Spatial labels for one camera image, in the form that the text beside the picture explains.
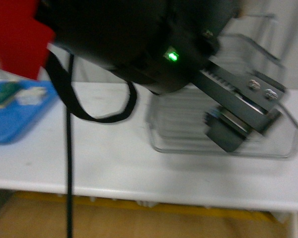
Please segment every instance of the transparent tray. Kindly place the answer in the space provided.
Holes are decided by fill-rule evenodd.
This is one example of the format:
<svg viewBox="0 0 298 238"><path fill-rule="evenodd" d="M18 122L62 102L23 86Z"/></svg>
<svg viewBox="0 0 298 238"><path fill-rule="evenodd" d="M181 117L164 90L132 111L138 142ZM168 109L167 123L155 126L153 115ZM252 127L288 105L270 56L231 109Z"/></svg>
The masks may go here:
<svg viewBox="0 0 298 238"><path fill-rule="evenodd" d="M279 60L243 35L221 37L221 51L212 61L235 75L253 70L283 82L285 68ZM164 153L227 155L206 135L205 112L218 104L192 85L171 94L152 95L147 122L152 147ZM258 158L288 158L298 147L298 124L280 105L282 116L265 136L253 132L230 155Z"/></svg>

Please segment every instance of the white table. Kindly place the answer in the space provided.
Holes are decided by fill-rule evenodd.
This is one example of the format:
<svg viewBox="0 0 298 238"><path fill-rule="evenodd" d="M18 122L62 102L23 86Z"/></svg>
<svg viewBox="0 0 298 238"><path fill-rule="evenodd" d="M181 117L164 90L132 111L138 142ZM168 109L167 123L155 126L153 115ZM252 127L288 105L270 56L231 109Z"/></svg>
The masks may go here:
<svg viewBox="0 0 298 238"><path fill-rule="evenodd" d="M117 111L126 95L124 84L76 88L92 115ZM76 195L298 211L298 153L289 161L158 153L145 125L150 92L138 90L127 122L74 120ZM285 104L298 120L298 90ZM57 102L20 141L0 145L0 188L65 193L64 135L64 108Z"/></svg>

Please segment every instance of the red cloth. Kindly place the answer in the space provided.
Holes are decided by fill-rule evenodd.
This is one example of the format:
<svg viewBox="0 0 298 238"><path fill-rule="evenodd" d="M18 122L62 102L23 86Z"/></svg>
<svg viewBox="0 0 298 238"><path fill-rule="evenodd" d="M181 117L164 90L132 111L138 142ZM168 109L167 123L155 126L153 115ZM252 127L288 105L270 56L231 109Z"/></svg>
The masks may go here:
<svg viewBox="0 0 298 238"><path fill-rule="evenodd" d="M0 0L0 69L37 79L55 36L34 19L38 0Z"/></svg>

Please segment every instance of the blue tray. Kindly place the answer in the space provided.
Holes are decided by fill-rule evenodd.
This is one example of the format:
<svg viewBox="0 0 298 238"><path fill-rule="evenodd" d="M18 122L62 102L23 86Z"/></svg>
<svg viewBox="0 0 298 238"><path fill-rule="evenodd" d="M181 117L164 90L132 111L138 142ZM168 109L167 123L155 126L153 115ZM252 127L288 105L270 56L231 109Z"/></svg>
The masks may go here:
<svg viewBox="0 0 298 238"><path fill-rule="evenodd" d="M6 108L0 109L0 143L14 142L24 135L57 99L57 93L49 81L22 80L20 84L24 89L45 87L47 95L39 105L21 106L14 100Z"/></svg>

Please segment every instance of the black strap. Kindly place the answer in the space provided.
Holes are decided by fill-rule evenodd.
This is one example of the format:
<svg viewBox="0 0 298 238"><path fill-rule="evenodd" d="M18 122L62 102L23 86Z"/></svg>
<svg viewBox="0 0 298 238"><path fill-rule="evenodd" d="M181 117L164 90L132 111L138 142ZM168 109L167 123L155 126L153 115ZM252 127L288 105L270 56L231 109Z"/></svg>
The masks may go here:
<svg viewBox="0 0 298 238"><path fill-rule="evenodd" d="M98 123L114 123L128 118L136 105L137 91L132 82L127 82L130 95L125 109L121 113L117 113L112 116L93 118L80 105L75 91L72 88L69 73L63 68L58 58L52 52L50 52L48 57L45 70L65 106L73 115L80 119Z"/></svg>

